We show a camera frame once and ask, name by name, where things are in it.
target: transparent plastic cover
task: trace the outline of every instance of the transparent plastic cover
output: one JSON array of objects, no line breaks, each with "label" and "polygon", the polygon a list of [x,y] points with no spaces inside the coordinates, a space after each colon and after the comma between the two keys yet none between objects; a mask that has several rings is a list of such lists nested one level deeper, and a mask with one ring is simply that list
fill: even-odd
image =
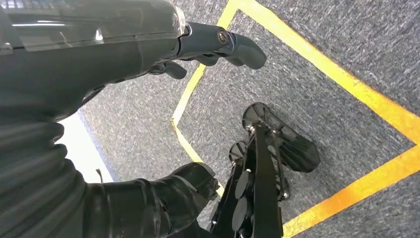
[{"label": "transparent plastic cover", "polygon": [[185,29],[184,13],[169,0],[0,0],[0,4],[29,51],[177,38]]}]

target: yellow floor marking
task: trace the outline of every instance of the yellow floor marking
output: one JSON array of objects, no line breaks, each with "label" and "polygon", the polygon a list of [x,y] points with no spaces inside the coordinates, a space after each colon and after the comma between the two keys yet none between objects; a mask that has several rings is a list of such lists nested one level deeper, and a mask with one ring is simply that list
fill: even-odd
[{"label": "yellow floor marking", "polygon": [[[222,15],[220,16],[220,19],[217,22],[217,26],[227,29],[233,17],[235,16],[235,13],[237,10],[238,8],[236,7],[236,0],[230,0],[227,3],[226,8],[223,10]],[[201,162],[201,163],[203,162],[202,159],[196,153],[196,151],[193,149],[193,147],[187,141],[187,139],[185,139],[184,135],[182,135],[181,131],[178,128],[178,123],[182,117],[182,114],[184,114],[188,101],[190,100],[191,95],[193,94],[193,91],[196,88],[198,82],[202,78],[205,69],[206,69],[206,66],[203,64],[200,64],[198,68],[196,69],[196,71],[193,73],[193,76],[188,82],[187,87],[185,88],[184,93],[182,94],[181,99],[179,100],[178,105],[176,106],[176,109],[171,118],[171,124],[175,131],[176,137],[179,140],[179,143],[181,144],[185,152],[187,152],[187,154],[190,156],[190,158],[194,162]],[[224,193],[224,188],[220,183],[219,183],[219,186],[220,188],[217,190],[217,193],[220,196],[222,196]]]},{"label": "yellow floor marking", "polygon": [[[420,144],[420,118],[373,90],[334,63],[287,26],[272,11],[255,0],[241,0],[237,4],[241,11],[310,61],[391,126],[415,144]],[[416,146],[286,223],[284,225],[285,237],[294,236],[387,186],[420,171],[419,161],[420,147]]]},{"label": "yellow floor marking", "polygon": [[415,144],[420,144],[420,118],[376,92],[334,63],[302,36],[255,0],[242,0],[238,7],[281,41],[309,60],[319,70],[366,104]]},{"label": "yellow floor marking", "polygon": [[416,146],[356,180],[332,197],[284,225],[284,237],[292,237],[324,221],[378,191],[420,171],[420,146]]}]

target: black metal bracket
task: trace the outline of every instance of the black metal bracket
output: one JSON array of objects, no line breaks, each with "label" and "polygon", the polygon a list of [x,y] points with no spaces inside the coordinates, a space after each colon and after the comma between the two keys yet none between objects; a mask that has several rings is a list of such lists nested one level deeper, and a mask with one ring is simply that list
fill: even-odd
[{"label": "black metal bracket", "polygon": [[282,237],[279,202],[290,196],[282,165],[309,173],[319,164],[318,150],[263,103],[246,109],[242,125],[249,140],[229,151],[232,173],[208,231],[223,238]]}]

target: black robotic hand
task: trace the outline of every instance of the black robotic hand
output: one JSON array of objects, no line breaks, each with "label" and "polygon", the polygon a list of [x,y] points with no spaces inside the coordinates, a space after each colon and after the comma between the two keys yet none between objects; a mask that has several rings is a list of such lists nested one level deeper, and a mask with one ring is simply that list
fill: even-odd
[{"label": "black robotic hand", "polygon": [[208,202],[216,199],[219,186],[214,175],[206,164],[189,163],[151,182],[156,198],[163,203],[170,234],[195,222]]},{"label": "black robotic hand", "polygon": [[173,60],[197,60],[213,66],[219,58],[225,58],[233,65],[246,65],[252,69],[263,67],[267,60],[251,39],[221,27],[189,22],[185,32],[178,38],[173,55],[158,60],[149,74],[166,73],[176,79],[184,78],[187,71]]}]

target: bolt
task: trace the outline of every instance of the bolt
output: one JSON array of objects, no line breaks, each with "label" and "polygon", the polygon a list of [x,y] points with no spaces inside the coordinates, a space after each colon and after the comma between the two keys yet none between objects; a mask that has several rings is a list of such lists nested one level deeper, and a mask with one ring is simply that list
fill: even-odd
[{"label": "bolt", "polygon": [[254,134],[255,128],[253,126],[249,125],[248,126],[248,132],[251,133],[251,134]]},{"label": "bolt", "polygon": [[282,200],[287,200],[287,199],[289,198],[289,196],[290,196],[289,192],[284,191],[284,192],[283,192],[283,197],[282,197]]},{"label": "bolt", "polygon": [[222,44],[227,43],[228,35],[227,32],[223,29],[220,29],[217,33],[217,37]]}]

